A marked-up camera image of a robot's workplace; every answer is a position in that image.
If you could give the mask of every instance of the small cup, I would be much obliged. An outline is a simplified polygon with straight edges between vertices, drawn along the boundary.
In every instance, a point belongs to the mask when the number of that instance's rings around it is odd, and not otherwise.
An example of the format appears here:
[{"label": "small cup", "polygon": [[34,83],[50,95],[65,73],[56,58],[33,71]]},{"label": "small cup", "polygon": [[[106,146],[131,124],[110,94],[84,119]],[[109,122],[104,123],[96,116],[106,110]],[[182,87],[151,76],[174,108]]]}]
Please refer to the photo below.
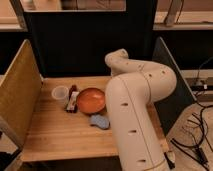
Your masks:
[{"label": "small cup", "polygon": [[57,100],[62,109],[65,109],[69,102],[69,89],[66,86],[57,86],[52,90],[52,98]]}]

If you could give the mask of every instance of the blue sponge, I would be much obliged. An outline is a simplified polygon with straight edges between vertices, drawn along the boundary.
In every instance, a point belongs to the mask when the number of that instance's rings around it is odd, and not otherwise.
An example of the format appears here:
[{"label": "blue sponge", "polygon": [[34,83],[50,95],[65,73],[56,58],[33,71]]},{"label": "blue sponge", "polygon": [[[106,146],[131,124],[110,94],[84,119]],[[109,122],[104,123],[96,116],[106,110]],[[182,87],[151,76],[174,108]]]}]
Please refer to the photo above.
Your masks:
[{"label": "blue sponge", "polygon": [[95,125],[101,129],[109,128],[109,119],[101,115],[92,115],[90,118],[90,125]]}]

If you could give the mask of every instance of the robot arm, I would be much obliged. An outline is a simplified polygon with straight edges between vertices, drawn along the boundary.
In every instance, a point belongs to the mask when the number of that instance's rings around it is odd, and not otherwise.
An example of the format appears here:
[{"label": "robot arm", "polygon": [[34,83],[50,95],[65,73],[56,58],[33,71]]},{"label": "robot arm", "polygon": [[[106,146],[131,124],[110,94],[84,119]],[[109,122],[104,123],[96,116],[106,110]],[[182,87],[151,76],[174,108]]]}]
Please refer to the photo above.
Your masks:
[{"label": "robot arm", "polygon": [[130,60],[124,49],[105,61],[117,75],[107,85],[106,107],[123,170],[169,170],[146,105],[172,93],[174,72],[155,62]]}]

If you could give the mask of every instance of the bowl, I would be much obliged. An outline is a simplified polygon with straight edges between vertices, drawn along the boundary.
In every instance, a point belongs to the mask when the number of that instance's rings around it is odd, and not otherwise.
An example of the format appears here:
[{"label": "bowl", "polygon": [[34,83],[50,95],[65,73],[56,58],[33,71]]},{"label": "bowl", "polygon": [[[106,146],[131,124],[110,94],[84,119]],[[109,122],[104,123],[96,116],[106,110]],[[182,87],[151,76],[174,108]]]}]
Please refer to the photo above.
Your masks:
[{"label": "bowl", "polygon": [[98,88],[82,90],[76,99],[78,110],[85,114],[95,114],[105,107],[105,94]]}]

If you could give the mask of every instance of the wooden table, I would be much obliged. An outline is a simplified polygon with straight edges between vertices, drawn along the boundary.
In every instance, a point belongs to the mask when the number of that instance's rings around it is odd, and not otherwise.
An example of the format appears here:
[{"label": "wooden table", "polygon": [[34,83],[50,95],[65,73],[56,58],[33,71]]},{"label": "wooden table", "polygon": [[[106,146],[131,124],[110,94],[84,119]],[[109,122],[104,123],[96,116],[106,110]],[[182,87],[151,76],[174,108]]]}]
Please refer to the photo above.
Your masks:
[{"label": "wooden table", "polygon": [[[101,130],[90,126],[89,116],[81,112],[67,113],[51,97],[52,89],[58,85],[71,87],[75,84],[79,90],[87,87],[105,90],[109,79],[109,76],[44,79],[21,160],[36,162],[117,156],[111,129]],[[168,145],[159,126],[156,111],[149,107],[149,112],[160,143],[164,151],[167,151]]]}]

